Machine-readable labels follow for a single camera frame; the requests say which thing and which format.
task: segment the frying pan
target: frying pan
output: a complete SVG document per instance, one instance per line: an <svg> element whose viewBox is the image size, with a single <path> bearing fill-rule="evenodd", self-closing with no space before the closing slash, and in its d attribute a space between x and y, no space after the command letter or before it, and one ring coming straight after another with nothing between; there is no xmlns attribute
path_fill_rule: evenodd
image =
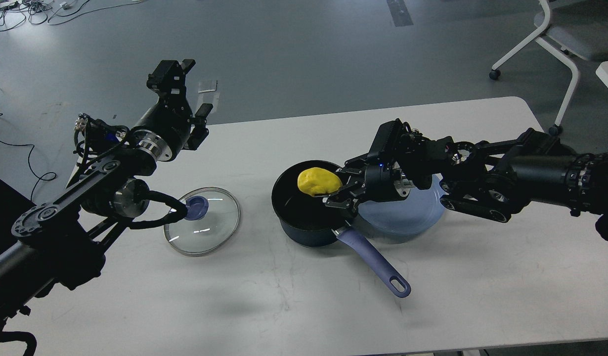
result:
<svg viewBox="0 0 608 356"><path fill-rule="evenodd" d="M275 181L271 203L284 232L293 241L308 247L322 247L337 240L345 243L360 255L392 293L399 298L407 297L412 291L410 284L360 232L350 227L339 209L327 208L321 198L298 189L300 173L313 167L331 172L340 168L331 162L311 160L290 167Z"/></svg>

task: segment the light blue plate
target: light blue plate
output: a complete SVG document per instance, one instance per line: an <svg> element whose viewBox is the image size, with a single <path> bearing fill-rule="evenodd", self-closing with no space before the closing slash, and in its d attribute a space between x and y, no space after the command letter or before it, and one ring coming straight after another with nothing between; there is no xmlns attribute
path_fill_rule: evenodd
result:
<svg viewBox="0 0 608 356"><path fill-rule="evenodd" d="M437 223L444 212L440 197L445 192L439 181L434 175L431 188L413 188L406 200L387 203L366 201L359 205L359 215L381 232L399 236L420 234Z"/></svg>

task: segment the blue lid knob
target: blue lid knob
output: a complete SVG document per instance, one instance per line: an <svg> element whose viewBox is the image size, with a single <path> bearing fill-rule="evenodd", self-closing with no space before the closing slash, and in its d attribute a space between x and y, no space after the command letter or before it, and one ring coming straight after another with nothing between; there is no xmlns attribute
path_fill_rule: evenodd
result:
<svg viewBox="0 0 608 356"><path fill-rule="evenodd" d="M209 203L207 199L200 195L193 196L186 200L187 215L186 220L200 220L207 214Z"/></svg>

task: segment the black cable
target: black cable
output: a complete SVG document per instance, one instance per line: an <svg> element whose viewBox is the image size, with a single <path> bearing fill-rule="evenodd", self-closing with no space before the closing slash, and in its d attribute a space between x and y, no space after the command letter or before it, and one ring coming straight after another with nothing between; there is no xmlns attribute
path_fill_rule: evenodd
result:
<svg viewBox="0 0 608 356"><path fill-rule="evenodd" d="M0 343L24 342L27 344L23 356L33 356L36 352L37 341L32 333L24 331L1 331Z"/></svg>
<svg viewBox="0 0 608 356"><path fill-rule="evenodd" d="M75 130L73 132L73 145L76 147L76 150L73 151L73 153L77 153L78 156L81 157L82 155L80 155L80 152L78 151L78 145L79 145L79 143L78 143L78 133L80 133L80 131L78 131L78 130Z"/></svg>
<svg viewBox="0 0 608 356"><path fill-rule="evenodd" d="M60 9L57 9L57 10L56 10L56 12L55 12L55 13L53 13L53 15L52 15L52 16L51 16L49 19L51 20L51 18L54 18L54 16L58 16L58 17L69 17L69 16L72 16L72 15L74 15L74 14L76 14L76 13L79 13L79 12L80 12L80 10L82 9L82 7L84 7L84 6L87 4L87 2L89 2L89 1L91 1L91 0L87 0L87 1L83 2L83 3L80 5L80 7L78 7L78 9L77 9L76 11L74 11L73 13L68 13L68 14L58 14L58 11L60 11L60 9L62 9L62 7L61 7Z"/></svg>
<svg viewBox="0 0 608 356"><path fill-rule="evenodd" d="M80 161L80 163L78 163L78 169L76 170L76 173L73 174L73 176L71 177L71 179L69 180L69 183L67 183L67 187L70 187L72 184L74 184L75 182L78 182L78 178L80 178L80 176L82 176L82 174L85 173L85 169L87 169L87 161L89 160L89 144L87 142L87 130L89 129L90 125L89 125L89 120L87 120L87 123L85 124L85 131L82 133L82 135L85 136L85 139L82 141L84 142L85 147L82 150L82 160ZM78 138L78 131L76 131L76 136L74 137L74 140L77 140Z"/></svg>
<svg viewBox="0 0 608 356"><path fill-rule="evenodd" d="M5 30L0 30L0 32L5 32L5 31L9 31L9 30L13 30L17 27L19 27L19 25L21 25L22 23L27 21L27 16L25 16L24 13L22 13L21 10L19 11L14 11L13 9L15 9L15 7L4 7L2 9L0 9L1 12L1 16L0 16L0 21L2 21L3 23L0 25L0 27L5 26L5 16L7 13L13 12L13 13L20 13L21 15L23 15L23 20L21 20L19 23L17 23L16 25L13 25L12 27L8 27Z"/></svg>
<svg viewBox="0 0 608 356"><path fill-rule="evenodd" d="M50 23L50 22L49 22L49 21L50 21L52 18L54 18L55 16L58 16L58 17L70 17L70 16L72 16L73 14L78 13L78 11L80 11L80 10L82 9L82 7L83 7L83 6L84 6L84 5L85 5L87 2L89 2L89 1L90 1L90 0L87 0L87 1L83 2L83 4L80 6L80 8L78 8L78 10L77 10L77 11L75 11L75 12L73 12L73 13L70 13L70 14L66 14L66 15L63 15L63 14L57 14L57 13L58 13L58 11L60 11L60 9L58 9L58 11L56 11L56 12L55 12L55 13L54 13L52 16L50 16L50 17L49 17L49 20L47 20L47 25L49 25L49 26L62 25L63 23L67 23L67 22L69 22L69 21L71 21L71 20L75 20L76 18L78 18L78 17L80 17L80 16L83 16L83 15L85 15L85 14L89 14L89 13L94 13L94 12L96 12L96 11L105 10L105 9L113 9L113 8L115 8L115 7L122 7L122 6L128 6L128 5L137 5L137 4L141 4L141 1L133 1L133 2L128 2L128 3L126 3L126 4L119 4L119 5L114 5L114 6L101 7L101 8L99 8L99 9L94 9L94 10L90 10L90 11L83 12L83 13L79 14L78 16L74 16L74 17L72 17L72 18L69 18L69 20L66 20L66 21L63 21L63 22L58 22L58 23Z"/></svg>
<svg viewBox="0 0 608 356"><path fill-rule="evenodd" d="M53 0L51 2L47 2L45 3L44 1L41 0L23 0L23 2L21 3L22 5L25 5L25 10L27 10L28 13L28 21L29 23L31 23L32 25L41 25L43 23L45 23L47 20L49 20L49 15L47 14L47 11L51 9L51 6L49 6L49 4L51 4L53 2ZM38 13L42 13L44 14L44 20L42 20L41 22L33 22L31 19L34 17L35 14Z"/></svg>
<svg viewBox="0 0 608 356"><path fill-rule="evenodd" d="M138 198L164 203L171 208L171 212L166 214L161 219L157 220L132 221L131 223L128 223L128 228L130 228L130 230L141 230L143 228L160 227L166 225L167 223L175 223L177 221L180 221L185 216L187 216L186 205L184 203L181 203L177 198L169 196L168 194L163 194L162 192L157 191L148 191L144 194L140 194Z"/></svg>
<svg viewBox="0 0 608 356"><path fill-rule="evenodd" d="M128 140L128 136L130 134L130 130L126 127L126 126L113 126L113 128L117 129L120 128L122 130L124 130L126 132L126 134L124 135L123 139L121 139L119 142L117 142L117 144L109 149L107 149L106 151L104 151L103 153L100 153L99 155L97 155L97 157L95 157L93 160L91 160L91 162L87 163L87 168L91 167L93 164L96 164L97 162L100 162L100 160L108 155L110 155L111 153L117 151L117 149L119 149L120 147L122 147L124 145L124 143L126 143L126 140Z"/></svg>
<svg viewBox="0 0 608 356"><path fill-rule="evenodd" d="M31 173L34 175L34 177L36 177L38 180L36 181L36 184L34 184L34 187L31 189L31 194L29 194L29 200L33 201L34 199L34 191L36 190L36 187L38 185L38 183L40 183L40 181L45 181L48 182L50 180L54 180L56 179L56 177L58 176L58 174L56 174L56 172L47 172L45 174L43 174L42 176L39 176L38 174L36 174L36 172L34 172L34 170L31 168L31 153L32 151L34 151L34 148L36 148L36 145L32 144L32 143L26 143L26 144L13 144L13 143L8 143L5 142L4 140L0 139L0 142L2 144L5 144L7 146L13 146L13 147L31 147L31 149L29 149L29 154L28 154L28 167L29 170L31 171ZM51 175L53 174L53 176L51 178L45 178L45 176Z"/></svg>

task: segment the pan handle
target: pan handle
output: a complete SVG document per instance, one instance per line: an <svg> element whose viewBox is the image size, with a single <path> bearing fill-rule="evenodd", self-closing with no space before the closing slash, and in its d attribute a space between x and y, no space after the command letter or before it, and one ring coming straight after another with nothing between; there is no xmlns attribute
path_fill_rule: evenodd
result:
<svg viewBox="0 0 608 356"><path fill-rule="evenodd" d="M360 232L352 227L343 227L339 230L333 230L333 232L337 235L339 241L348 245L361 256L363 261L381 278L381 281L388 286L392 293L399 298L410 295L410 291L412 291L410 284Z"/></svg>

